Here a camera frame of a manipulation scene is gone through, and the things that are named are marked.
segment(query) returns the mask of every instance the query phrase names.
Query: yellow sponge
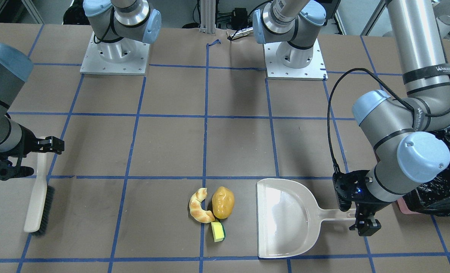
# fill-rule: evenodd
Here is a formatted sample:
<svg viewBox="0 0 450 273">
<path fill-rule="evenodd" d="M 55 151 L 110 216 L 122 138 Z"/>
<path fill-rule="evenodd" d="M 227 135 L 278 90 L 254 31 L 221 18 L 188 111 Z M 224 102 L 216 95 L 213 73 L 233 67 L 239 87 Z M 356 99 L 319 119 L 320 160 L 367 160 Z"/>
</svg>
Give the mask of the yellow sponge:
<svg viewBox="0 0 450 273">
<path fill-rule="evenodd" d="M 222 223 L 215 221 L 211 222 L 211 231 L 213 232 L 213 241 L 221 242 L 225 239 L 225 230 L 223 229 Z"/>
</svg>

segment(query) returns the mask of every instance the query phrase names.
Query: black trash bag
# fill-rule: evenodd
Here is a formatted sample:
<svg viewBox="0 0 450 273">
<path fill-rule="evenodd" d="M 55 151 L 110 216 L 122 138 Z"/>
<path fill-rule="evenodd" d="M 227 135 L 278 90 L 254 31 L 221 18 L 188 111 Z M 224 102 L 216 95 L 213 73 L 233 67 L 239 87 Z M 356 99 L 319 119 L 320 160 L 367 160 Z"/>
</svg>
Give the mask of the black trash bag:
<svg viewBox="0 0 450 273">
<path fill-rule="evenodd" d="M 83 0 L 75 0 L 64 14 L 64 25 L 90 25 L 83 10 Z"/>
<path fill-rule="evenodd" d="M 443 140 L 450 150 L 450 128 L 430 133 Z M 403 199 L 411 211 L 450 216 L 450 164 L 432 181 L 407 193 Z"/>
</svg>

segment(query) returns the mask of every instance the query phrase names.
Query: floor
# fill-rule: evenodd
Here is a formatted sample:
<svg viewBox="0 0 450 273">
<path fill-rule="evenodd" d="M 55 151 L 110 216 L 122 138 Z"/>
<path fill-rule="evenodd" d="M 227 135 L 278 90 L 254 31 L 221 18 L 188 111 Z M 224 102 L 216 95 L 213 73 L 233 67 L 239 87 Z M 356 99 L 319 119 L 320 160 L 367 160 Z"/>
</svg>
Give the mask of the floor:
<svg viewBox="0 0 450 273">
<path fill-rule="evenodd" d="M 321 35 L 329 80 L 312 82 L 266 79 L 253 38 L 231 43 L 225 31 L 183 29 L 162 30 L 146 77 L 81 75 L 91 33 L 90 26 L 0 24 L 0 42 L 35 63 L 12 118 L 66 143 L 48 161 L 56 193 L 44 237 L 22 231 L 34 178 L 0 181 L 0 273 L 450 272 L 450 217 L 404 215 L 396 204 L 377 213 L 383 227 L 372 237 L 348 231 L 351 223 L 323 223 L 310 251 L 257 256 L 261 178 L 298 181 L 322 208 L 336 208 L 329 91 L 342 71 L 365 67 L 402 93 L 393 38 Z M 342 170 L 370 169 L 375 156 L 351 105 L 379 86 L 362 73 L 342 85 L 333 147 Z M 35 167 L 36 156 L 24 165 Z M 223 221 L 227 238 L 214 243 L 187 202 L 200 187 L 213 193 L 222 185 L 236 204 Z"/>
</svg>

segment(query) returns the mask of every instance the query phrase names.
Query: dustpan handle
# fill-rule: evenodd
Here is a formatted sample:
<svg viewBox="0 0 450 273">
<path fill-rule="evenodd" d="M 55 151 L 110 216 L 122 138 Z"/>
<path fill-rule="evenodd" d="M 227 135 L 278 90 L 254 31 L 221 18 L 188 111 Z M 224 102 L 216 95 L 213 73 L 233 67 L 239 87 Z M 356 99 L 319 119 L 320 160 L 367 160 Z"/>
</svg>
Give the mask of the dustpan handle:
<svg viewBox="0 0 450 273">
<path fill-rule="evenodd" d="M 320 209 L 319 217 L 322 221 L 350 221 L 355 220 L 356 209 L 343 212 L 339 209 Z"/>
</svg>

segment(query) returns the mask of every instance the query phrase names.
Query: dustpan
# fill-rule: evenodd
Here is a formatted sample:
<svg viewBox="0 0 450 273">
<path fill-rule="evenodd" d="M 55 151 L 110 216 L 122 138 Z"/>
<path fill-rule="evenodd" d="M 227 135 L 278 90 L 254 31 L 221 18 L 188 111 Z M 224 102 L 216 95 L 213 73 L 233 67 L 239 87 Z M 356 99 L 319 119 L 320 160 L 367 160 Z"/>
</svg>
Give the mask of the dustpan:
<svg viewBox="0 0 450 273">
<path fill-rule="evenodd" d="M 355 209 L 321 209 L 312 192 L 287 179 L 257 182 L 258 256 L 302 254 L 317 241 L 323 221 L 354 221 Z"/>
</svg>

